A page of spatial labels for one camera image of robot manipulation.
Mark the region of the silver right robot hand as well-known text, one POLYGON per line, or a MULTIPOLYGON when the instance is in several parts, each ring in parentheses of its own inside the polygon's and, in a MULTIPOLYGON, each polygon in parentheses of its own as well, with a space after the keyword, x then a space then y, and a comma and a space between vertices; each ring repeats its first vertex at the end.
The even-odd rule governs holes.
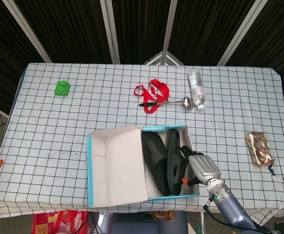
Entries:
POLYGON ((195 174, 195 177, 190 180, 182 178, 183 183, 187 186, 196 184, 207 186, 213 179, 219 179, 221 177, 221 172, 209 156, 201 152, 193 151, 188 146, 179 147, 178 150, 195 174))

